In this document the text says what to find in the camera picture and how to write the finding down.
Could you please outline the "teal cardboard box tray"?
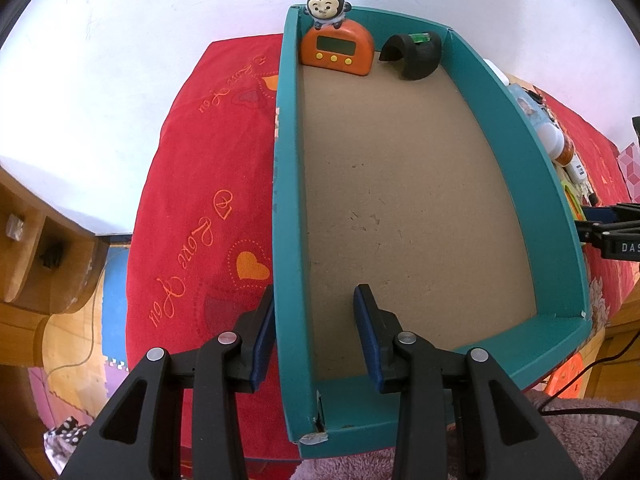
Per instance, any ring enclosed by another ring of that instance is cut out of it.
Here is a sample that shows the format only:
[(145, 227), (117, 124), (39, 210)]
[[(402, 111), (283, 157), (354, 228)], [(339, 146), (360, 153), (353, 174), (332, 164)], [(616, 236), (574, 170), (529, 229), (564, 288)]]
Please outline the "teal cardboard box tray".
[(277, 94), (272, 276), (288, 436), (305, 458), (389, 448), (398, 399), (375, 390), (352, 297), (443, 349), (486, 349), (521, 388), (591, 330), (586, 265), (559, 178), (506, 86), (451, 28), (352, 18), (376, 44), (434, 32), (442, 60), (406, 81), (305, 66), (286, 14)]

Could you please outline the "black curved device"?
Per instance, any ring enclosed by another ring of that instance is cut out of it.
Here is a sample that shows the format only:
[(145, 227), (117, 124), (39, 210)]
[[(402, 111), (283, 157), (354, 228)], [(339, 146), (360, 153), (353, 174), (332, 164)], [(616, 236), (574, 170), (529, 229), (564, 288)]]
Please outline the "black curved device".
[(420, 80), (434, 73), (442, 59), (442, 38), (437, 32), (391, 36), (378, 59), (392, 64), (403, 80)]

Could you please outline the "orange digital timer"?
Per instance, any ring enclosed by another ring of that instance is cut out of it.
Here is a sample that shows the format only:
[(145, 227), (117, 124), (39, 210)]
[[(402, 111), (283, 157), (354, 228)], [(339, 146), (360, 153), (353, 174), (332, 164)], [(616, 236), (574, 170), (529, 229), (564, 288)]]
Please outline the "orange digital timer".
[(311, 29), (300, 43), (300, 62), (306, 66), (367, 76), (374, 59), (371, 33), (359, 23), (346, 20), (340, 28), (332, 25)]

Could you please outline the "monkey cartoon figurine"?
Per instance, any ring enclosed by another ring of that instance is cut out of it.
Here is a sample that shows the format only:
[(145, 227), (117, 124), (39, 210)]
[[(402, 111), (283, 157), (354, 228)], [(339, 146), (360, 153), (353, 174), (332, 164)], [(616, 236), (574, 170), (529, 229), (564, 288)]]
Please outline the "monkey cartoon figurine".
[(346, 0), (307, 0), (304, 12), (312, 19), (315, 30), (323, 27), (339, 29), (352, 5)]

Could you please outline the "green orange utility cutter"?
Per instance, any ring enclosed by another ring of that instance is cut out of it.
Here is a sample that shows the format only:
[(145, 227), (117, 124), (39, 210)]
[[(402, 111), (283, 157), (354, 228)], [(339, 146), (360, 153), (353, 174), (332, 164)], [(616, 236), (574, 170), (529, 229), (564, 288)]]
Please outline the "green orange utility cutter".
[(570, 181), (562, 180), (561, 188), (564, 192), (566, 201), (568, 203), (568, 206), (570, 207), (570, 212), (572, 213), (573, 218), (576, 221), (585, 221), (586, 217), (584, 215), (584, 211), (582, 210), (582, 201), (580, 200), (580, 195), (575, 190), (574, 186), (570, 183)]

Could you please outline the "white usb wall charger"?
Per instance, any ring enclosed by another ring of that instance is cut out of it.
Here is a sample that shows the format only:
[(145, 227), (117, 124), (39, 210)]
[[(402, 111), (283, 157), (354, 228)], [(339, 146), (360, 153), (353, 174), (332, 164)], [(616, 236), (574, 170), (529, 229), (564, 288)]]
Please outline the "white usb wall charger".
[(574, 154), (570, 162), (564, 166), (563, 169), (568, 175), (568, 180), (574, 185), (574, 188), (585, 197), (585, 200), (589, 200), (591, 190), (589, 187), (588, 174), (579, 156)]

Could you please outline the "white orange pill bottle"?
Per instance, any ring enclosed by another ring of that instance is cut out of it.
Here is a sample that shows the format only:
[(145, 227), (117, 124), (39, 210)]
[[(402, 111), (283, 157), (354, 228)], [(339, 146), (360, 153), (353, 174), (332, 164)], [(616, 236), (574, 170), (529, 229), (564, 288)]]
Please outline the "white orange pill bottle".
[(552, 122), (541, 122), (535, 127), (537, 136), (549, 157), (562, 167), (567, 166), (575, 155), (572, 140)]

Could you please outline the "blue id card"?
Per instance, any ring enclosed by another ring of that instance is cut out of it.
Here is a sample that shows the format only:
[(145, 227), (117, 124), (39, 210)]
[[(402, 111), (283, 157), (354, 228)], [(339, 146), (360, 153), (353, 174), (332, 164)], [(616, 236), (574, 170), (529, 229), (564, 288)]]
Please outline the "blue id card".
[(546, 122), (550, 122), (549, 116), (541, 104), (536, 101), (527, 90), (519, 84), (509, 84), (508, 90), (534, 129), (537, 129)]

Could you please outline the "pink patterned gift bag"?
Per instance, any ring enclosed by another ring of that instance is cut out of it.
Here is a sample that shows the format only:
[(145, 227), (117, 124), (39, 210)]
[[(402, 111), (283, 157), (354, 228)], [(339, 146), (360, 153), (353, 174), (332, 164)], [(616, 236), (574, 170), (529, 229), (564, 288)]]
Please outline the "pink patterned gift bag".
[(631, 200), (640, 203), (640, 151), (635, 143), (629, 144), (617, 156), (626, 188)]

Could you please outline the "red floral bed blanket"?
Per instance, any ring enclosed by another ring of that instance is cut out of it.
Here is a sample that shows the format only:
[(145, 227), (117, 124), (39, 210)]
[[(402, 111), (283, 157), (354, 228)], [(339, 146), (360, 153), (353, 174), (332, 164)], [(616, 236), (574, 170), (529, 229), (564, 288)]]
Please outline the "red floral bed blanket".
[(278, 35), (214, 42), (171, 105), (128, 257), (130, 364), (231, 330), (272, 281), (281, 44)]

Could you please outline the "polka dot bag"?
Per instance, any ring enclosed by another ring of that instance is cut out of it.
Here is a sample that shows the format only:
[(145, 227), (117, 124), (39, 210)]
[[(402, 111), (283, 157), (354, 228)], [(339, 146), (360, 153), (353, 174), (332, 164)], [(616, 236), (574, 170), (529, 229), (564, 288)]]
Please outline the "polka dot bag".
[(89, 425), (81, 424), (75, 417), (70, 416), (43, 434), (44, 454), (59, 474), (88, 430)]

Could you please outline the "white earbuds case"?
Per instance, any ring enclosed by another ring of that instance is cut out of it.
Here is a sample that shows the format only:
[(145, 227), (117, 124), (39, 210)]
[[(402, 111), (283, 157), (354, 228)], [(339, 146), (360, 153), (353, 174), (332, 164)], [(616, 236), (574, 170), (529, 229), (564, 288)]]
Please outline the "white earbuds case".
[(494, 62), (488, 60), (488, 58), (484, 58), (484, 62), (505, 86), (508, 86), (510, 84), (509, 77), (506, 76), (506, 74), (503, 73), (503, 71), (500, 70), (500, 68)]

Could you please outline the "wooden bedside cabinet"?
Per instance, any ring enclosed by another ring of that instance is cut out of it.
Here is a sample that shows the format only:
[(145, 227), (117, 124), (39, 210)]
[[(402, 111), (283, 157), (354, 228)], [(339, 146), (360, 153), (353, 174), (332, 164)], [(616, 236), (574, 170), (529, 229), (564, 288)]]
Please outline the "wooden bedside cabinet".
[(1, 173), (1, 363), (42, 364), (51, 315), (90, 299), (108, 245)]

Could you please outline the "pink fluffy blanket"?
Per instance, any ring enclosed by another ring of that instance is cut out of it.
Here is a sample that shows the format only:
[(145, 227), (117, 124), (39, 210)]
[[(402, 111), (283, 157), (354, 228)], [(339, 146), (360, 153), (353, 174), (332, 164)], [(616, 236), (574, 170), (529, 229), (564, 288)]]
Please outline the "pink fluffy blanket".
[[(526, 398), (539, 408), (548, 396), (530, 390)], [(639, 401), (612, 402), (604, 399), (555, 399), (546, 411), (572, 408), (619, 408), (639, 413)], [(584, 479), (597, 479), (612, 464), (637, 423), (609, 414), (553, 415), (544, 418), (560, 440)], [(457, 479), (457, 437), (451, 427), (447, 434), (448, 479)], [(391, 479), (393, 448), (351, 456), (303, 460), (290, 479)]]

